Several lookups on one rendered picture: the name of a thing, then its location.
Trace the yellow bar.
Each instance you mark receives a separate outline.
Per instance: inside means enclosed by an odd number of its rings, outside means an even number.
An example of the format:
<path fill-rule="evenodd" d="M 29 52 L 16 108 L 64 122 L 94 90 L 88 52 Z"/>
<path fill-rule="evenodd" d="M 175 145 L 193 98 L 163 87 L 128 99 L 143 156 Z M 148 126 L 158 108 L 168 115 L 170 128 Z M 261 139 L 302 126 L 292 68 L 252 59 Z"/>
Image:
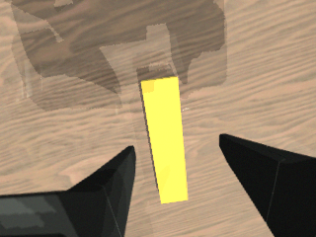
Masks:
<path fill-rule="evenodd" d="M 161 203 L 188 200 L 177 76 L 141 81 Z"/>

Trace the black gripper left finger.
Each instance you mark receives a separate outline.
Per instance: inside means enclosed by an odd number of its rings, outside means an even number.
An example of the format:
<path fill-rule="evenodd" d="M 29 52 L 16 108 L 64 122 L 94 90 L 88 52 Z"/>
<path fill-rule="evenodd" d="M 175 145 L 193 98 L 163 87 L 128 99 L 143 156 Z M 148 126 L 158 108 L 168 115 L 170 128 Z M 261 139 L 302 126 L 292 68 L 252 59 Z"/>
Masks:
<path fill-rule="evenodd" d="M 0 236 L 124 237 L 135 163 L 131 145 L 67 191 L 0 195 Z"/>

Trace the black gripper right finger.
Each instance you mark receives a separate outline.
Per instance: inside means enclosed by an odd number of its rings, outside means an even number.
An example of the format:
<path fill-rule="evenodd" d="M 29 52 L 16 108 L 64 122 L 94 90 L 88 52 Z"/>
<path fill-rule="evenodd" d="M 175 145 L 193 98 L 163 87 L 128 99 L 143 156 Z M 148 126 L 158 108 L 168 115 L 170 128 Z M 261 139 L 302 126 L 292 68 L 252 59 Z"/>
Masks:
<path fill-rule="evenodd" d="M 219 134 L 219 148 L 274 237 L 316 237 L 316 158 Z"/>

